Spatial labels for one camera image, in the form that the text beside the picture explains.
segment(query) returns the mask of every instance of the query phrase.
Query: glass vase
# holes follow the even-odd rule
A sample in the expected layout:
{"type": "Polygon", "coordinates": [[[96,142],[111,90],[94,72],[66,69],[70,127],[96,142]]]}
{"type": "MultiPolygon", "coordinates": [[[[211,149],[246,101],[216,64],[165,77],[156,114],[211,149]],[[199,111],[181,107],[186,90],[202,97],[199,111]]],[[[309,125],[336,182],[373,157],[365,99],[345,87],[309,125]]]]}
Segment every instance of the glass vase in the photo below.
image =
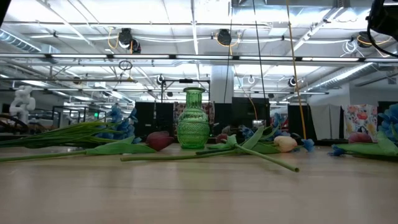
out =
{"type": "Polygon", "coordinates": [[[201,108],[201,94],[198,87],[184,89],[187,104],[178,118],[177,137],[183,149],[203,149],[209,138],[209,120],[201,108]]]}

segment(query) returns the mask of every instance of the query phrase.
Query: wooden table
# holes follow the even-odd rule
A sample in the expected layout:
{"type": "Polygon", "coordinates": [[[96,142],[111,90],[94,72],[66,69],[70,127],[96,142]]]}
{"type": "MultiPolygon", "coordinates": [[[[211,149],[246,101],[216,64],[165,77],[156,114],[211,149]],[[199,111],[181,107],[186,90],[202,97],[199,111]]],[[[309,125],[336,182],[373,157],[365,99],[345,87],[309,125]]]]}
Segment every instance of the wooden table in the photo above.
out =
{"type": "MultiPolygon", "coordinates": [[[[0,156],[40,150],[0,149],[0,156]]],[[[173,144],[158,155],[179,150],[173,144]]],[[[9,162],[0,164],[0,223],[396,224],[398,164],[329,157],[329,150],[273,155],[300,173],[254,156],[9,162]]]]}

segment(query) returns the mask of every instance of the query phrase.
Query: green flower stem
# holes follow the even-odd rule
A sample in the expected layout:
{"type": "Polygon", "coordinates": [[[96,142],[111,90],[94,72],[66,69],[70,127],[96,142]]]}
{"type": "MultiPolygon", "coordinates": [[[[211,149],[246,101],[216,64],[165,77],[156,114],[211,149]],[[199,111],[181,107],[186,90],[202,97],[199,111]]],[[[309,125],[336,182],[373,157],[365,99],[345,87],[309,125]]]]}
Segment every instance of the green flower stem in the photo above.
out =
{"type": "Polygon", "coordinates": [[[62,156],[74,156],[79,154],[86,154],[86,151],[75,151],[75,152],[63,152],[63,153],[53,153],[53,154],[38,154],[31,156],[21,156],[21,157],[8,157],[8,158],[0,158],[0,162],[11,162],[11,161],[23,161],[29,159],[46,159],[46,158],[54,158],[54,157],[62,157],[62,156]]]}
{"type": "Polygon", "coordinates": [[[223,156],[223,155],[230,155],[235,154],[235,151],[226,151],[226,152],[215,152],[211,154],[205,155],[189,155],[189,156],[126,156],[120,158],[120,161],[171,161],[171,160],[181,160],[181,159],[199,159],[199,158],[206,158],[212,156],[223,156]]]}
{"type": "Polygon", "coordinates": [[[248,153],[248,154],[252,154],[252,155],[254,155],[254,156],[258,156],[258,157],[261,157],[261,158],[263,158],[263,159],[265,159],[265,160],[268,160],[268,161],[271,161],[271,162],[273,162],[273,163],[276,163],[276,164],[278,164],[278,165],[280,165],[280,166],[282,166],[282,167],[285,167],[286,169],[289,169],[289,170],[291,170],[291,171],[293,171],[293,172],[299,172],[299,171],[300,171],[300,169],[299,169],[298,167],[294,167],[294,166],[292,166],[292,165],[290,165],[290,164],[287,164],[287,163],[285,163],[285,162],[283,162],[283,161],[280,161],[280,160],[278,160],[278,159],[274,159],[274,158],[272,158],[272,157],[263,155],[263,154],[258,153],[258,152],[256,152],[256,151],[253,151],[253,150],[250,150],[250,149],[246,149],[246,148],[244,148],[244,147],[242,147],[242,146],[240,146],[240,145],[238,145],[238,144],[235,144],[235,147],[239,148],[240,150],[242,150],[242,151],[244,151],[244,152],[246,152],[246,153],[248,153]]]}
{"type": "Polygon", "coordinates": [[[228,148],[228,149],[210,149],[210,150],[203,150],[203,151],[197,151],[196,155],[205,155],[205,154],[211,154],[215,152],[227,152],[227,151],[232,151],[233,149],[228,148]]]}

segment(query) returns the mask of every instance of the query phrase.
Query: white pillar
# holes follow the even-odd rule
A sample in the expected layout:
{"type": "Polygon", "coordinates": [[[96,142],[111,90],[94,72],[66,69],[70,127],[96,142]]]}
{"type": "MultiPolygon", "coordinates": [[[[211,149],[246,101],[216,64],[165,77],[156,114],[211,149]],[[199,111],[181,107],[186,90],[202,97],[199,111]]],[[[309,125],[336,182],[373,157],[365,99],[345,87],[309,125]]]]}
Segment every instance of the white pillar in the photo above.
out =
{"type": "Polygon", "coordinates": [[[234,71],[232,66],[228,69],[227,82],[227,66],[212,66],[210,78],[210,100],[215,103],[232,103],[234,94],[234,71]]]}

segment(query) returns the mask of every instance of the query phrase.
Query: vase neck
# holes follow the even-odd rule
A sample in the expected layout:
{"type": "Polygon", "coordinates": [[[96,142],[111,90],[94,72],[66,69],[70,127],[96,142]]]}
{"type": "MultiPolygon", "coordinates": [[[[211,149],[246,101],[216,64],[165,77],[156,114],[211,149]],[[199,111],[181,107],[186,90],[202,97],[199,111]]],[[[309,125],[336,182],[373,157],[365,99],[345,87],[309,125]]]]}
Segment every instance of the vase neck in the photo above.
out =
{"type": "Polygon", "coordinates": [[[187,90],[187,108],[201,109],[201,91],[187,90]]]}

